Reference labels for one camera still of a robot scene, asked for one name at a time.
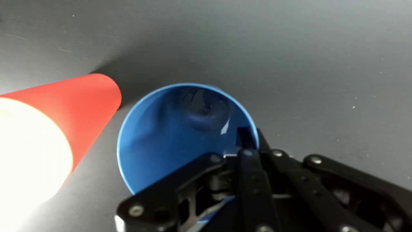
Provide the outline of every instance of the blue cup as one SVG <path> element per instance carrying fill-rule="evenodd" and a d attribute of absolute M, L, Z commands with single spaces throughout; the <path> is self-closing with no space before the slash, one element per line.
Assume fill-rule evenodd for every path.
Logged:
<path fill-rule="evenodd" d="M 117 140 L 117 161 L 131 193 L 137 193 L 195 157 L 233 153 L 236 129 L 248 128 L 247 111 L 222 90 L 202 84 L 173 84 L 140 99 L 126 116 Z"/>

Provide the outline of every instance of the gray tabletop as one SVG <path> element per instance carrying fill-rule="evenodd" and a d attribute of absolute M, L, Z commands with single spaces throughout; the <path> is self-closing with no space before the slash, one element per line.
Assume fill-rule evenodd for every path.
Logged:
<path fill-rule="evenodd" d="M 119 125 L 178 81 L 226 90 L 297 158 L 323 153 L 412 189 L 410 22 L 410 1 L 0 0 L 0 93 L 101 71 L 124 97 L 21 232 L 113 232 L 130 195 Z"/>

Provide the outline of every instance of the gray surface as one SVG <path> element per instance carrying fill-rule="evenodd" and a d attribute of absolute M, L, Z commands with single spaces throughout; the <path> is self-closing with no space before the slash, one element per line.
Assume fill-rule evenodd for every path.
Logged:
<path fill-rule="evenodd" d="M 323 153 L 412 189 L 410 22 L 410 1 L 0 0 L 0 93 L 104 70 L 126 95 L 21 231 L 111 232 L 128 195 L 120 121 L 176 81 L 226 90 L 296 157 Z"/>

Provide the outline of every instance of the screw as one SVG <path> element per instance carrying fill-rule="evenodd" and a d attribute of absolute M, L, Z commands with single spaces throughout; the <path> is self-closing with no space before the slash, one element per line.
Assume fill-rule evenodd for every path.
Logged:
<path fill-rule="evenodd" d="M 281 157 L 281 156 L 283 156 L 283 153 L 281 153 L 281 152 L 279 152 L 279 151 L 274 151 L 274 152 L 272 152 L 272 156 L 275 156 L 275 157 Z"/>
<path fill-rule="evenodd" d="M 310 158 L 310 161 L 314 162 L 314 164 L 321 164 L 321 160 L 319 157 L 316 157 L 316 156 L 312 156 Z"/>
<path fill-rule="evenodd" d="M 211 155 L 209 161 L 212 162 L 220 162 L 220 157 L 217 155 Z"/>
<path fill-rule="evenodd" d="M 350 226 L 342 226 L 341 232 L 359 232 L 357 229 L 355 229 L 354 227 L 350 227 Z"/>
<path fill-rule="evenodd" d="M 244 156 L 252 156 L 252 155 L 253 155 L 253 152 L 252 152 L 252 151 L 249 151 L 249 149 L 244 149 L 244 151 L 243 151 L 243 155 L 244 155 Z"/>
<path fill-rule="evenodd" d="M 141 205 L 133 205 L 128 209 L 128 215 L 132 218 L 137 218 L 142 214 L 144 207 Z"/>
<path fill-rule="evenodd" d="M 267 226 L 258 226 L 256 228 L 256 232 L 274 232 L 271 227 Z"/>

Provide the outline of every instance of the blue cup rim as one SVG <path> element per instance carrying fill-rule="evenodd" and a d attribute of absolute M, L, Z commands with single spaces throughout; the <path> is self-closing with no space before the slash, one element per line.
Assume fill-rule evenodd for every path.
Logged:
<path fill-rule="evenodd" d="M 154 89 L 151 90 L 150 93 L 145 94 L 140 100 L 137 100 L 137 103 L 135 103 L 127 112 L 126 117 L 123 119 L 122 121 L 122 125 L 119 128 L 119 131 L 118 131 L 118 138 L 117 138 L 117 148 L 115 148 L 115 152 L 117 152 L 117 166 L 119 169 L 119 174 L 124 182 L 124 184 L 127 186 L 127 189 L 131 192 L 131 193 L 135 193 L 130 186 L 128 182 L 126 182 L 126 174 L 123 173 L 123 169 L 120 168 L 120 162 L 119 162 L 119 143 L 120 143 L 120 139 L 122 139 L 122 134 L 123 134 L 123 130 L 124 130 L 124 126 L 128 121 L 128 119 L 131 117 L 132 112 L 140 106 L 142 104 L 146 99 L 151 98 L 153 95 L 160 93 L 160 91 L 164 91 L 164 90 L 168 90 L 168 89 L 175 89 L 175 88 L 202 88 L 202 89 L 207 89 L 207 90 L 211 90 L 211 91 L 214 91 L 217 94 L 221 94 L 223 95 L 225 98 L 230 99 L 231 103 L 234 103 L 242 112 L 243 115 L 245 116 L 247 121 L 249 122 L 249 125 L 253 128 L 252 130 L 252 135 L 253 135 L 253 142 L 256 144 L 256 148 L 258 148 L 258 135 L 257 135 L 257 129 L 256 129 L 256 125 L 252 120 L 252 117 L 249 116 L 249 113 L 245 111 L 245 108 L 236 100 L 234 99 L 231 95 L 229 95 L 227 93 L 222 91 L 221 89 L 216 88 L 216 86 L 212 86 L 212 85 L 205 85 L 205 84 L 198 84 L 198 82 L 177 82 L 177 84 L 169 84 L 169 85 L 164 85 L 162 88 L 158 88 L 158 89 Z"/>

